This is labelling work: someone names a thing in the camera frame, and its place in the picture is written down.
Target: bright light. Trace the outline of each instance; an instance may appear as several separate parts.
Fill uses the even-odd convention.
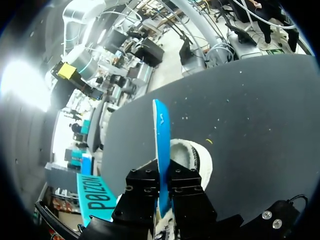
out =
[[[97,44],[101,43],[103,37],[104,37],[105,34],[106,34],[106,31],[107,31],[107,29],[104,29],[104,30],[101,32],[100,37],[98,38],[98,41],[96,42]]]
[[[96,21],[96,19],[94,18],[86,25],[86,29],[85,29],[85,32],[84,32],[84,35],[83,35],[83,40],[82,40],[82,44],[83,45],[87,44],[89,36],[90,36],[90,33],[91,33],[91,29],[94,26],[95,21]]]
[[[26,62],[11,62],[2,76],[1,92],[12,91],[26,103],[46,112],[50,107],[50,93],[44,79]]]

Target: bolt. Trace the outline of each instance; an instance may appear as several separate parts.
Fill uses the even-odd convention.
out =
[[[116,211],[114,212],[114,215],[116,215],[116,216],[121,216],[121,215],[122,215],[122,211],[116,210]]]
[[[145,191],[146,193],[151,193],[152,189],[151,189],[150,187],[146,187],[146,188],[144,189],[144,191]]]
[[[134,187],[130,186],[130,185],[125,187],[125,190],[128,191],[128,192],[132,191],[133,189],[134,189]]]
[[[279,229],[279,228],[281,228],[281,226],[282,226],[282,221],[280,219],[276,219],[272,223],[272,227],[274,229]]]
[[[270,211],[264,211],[262,213],[262,218],[264,220],[269,220],[271,217],[272,217],[272,212],[270,212]]]
[[[176,188],[174,191],[175,191],[176,193],[182,193],[183,190],[182,190],[182,188],[179,188],[179,187],[178,187],[178,188]]]

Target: person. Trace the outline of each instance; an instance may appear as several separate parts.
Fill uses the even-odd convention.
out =
[[[69,127],[71,127],[72,132],[74,132],[75,134],[80,134],[81,133],[81,126],[78,123],[74,123],[74,124],[69,124]]]
[[[280,5],[276,0],[249,0],[255,10],[254,13],[259,16],[260,18],[269,21],[270,19],[277,19],[283,23],[284,26],[291,26],[291,22],[287,22],[287,17],[282,14]],[[271,45],[271,26],[261,20],[257,20],[259,28],[263,32],[264,35],[264,42],[260,43],[258,46],[261,50],[267,50]],[[299,32],[294,29],[285,29],[288,33],[288,50],[292,53],[296,51],[297,42],[299,39]]]

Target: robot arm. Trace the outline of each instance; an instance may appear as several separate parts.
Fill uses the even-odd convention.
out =
[[[64,9],[63,55],[66,56],[79,40],[81,25],[89,24],[104,10],[123,5],[127,0],[73,0]]]
[[[159,189],[156,160],[139,170],[131,170],[126,177],[125,193],[113,211],[113,222],[92,216],[89,225],[81,228],[78,239],[155,239]],[[174,161],[170,162],[168,170],[168,191],[175,239],[283,239],[300,214],[292,201],[280,200],[243,226],[240,215],[217,221],[217,212],[201,187],[199,173]],[[50,217],[43,203],[38,202],[35,206],[61,237],[67,240],[77,238],[76,234],[57,223],[59,220]]]

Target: floor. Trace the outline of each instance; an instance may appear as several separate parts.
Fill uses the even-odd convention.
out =
[[[215,13],[215,10],[211,10],[210,17],[215,20],[213,14]],[[188,18],[185,16],[182,18],[182,21],[185,23],[187,22]],[[241,28],[245,29],[249,23],[243,23],[241,21],[233,21],[230,20],[231,24]],[[225,19],[223,17],[220,17],[218,19],[218,22],[216,23],[216,29],[219,28],[222,35],[226,38],[228,33],[228,28],[225,26]],[[195,24],[191,21],[188,21],[186,24],[187,28],[192,32],[194,36],[196,36],[196,39],[198,41],[198,44],[201,47],[204,47],[207,45],[207,41],[204,39],[201,32],[197,29]],[[183,25],[179,24],[179,28],[181,28],[185,33],[188,33],[186,29],[183,27]],[[251,37],[255,40],[256,43],[262,43],[264,41],[264,35],[260,31],[260,28],[258,27],[257,22],[253,22],[253,28],[248,31],[248,34],[251,35]],[[284,30],[281,30],[283,34],[287,36],[287,33]],[[162,49],[164,50],[164,55],[162,59],[162,63],[155,69],[152,79],[150,81],[148,92],[151,92],[155,89],[158,89],[164,85],[167,85],[169,83],[172,83],[176,80],[179,80],[183,78],[182,76],[182,65],[180,63],[180,57],[179,57],[179,51],[181,49],[181,46],[183,44],[183,41],[179,38],[179,36],[176,34],[175,31],[170,29],[168,32],[166,32],[162,38],[158,41],[158,45],[162,44]],[[282,49],[285,53],[290,53],[287,47],[284,45],[283,47],[280,47],[274,40],[271,41],[271,47],[270,50],[273,49]],[[261,51],[263,55],[267,55],[268,53],[266,51]],[[305,52],[301,49],[300,46],[297,46],[296,54],[305,54]]]

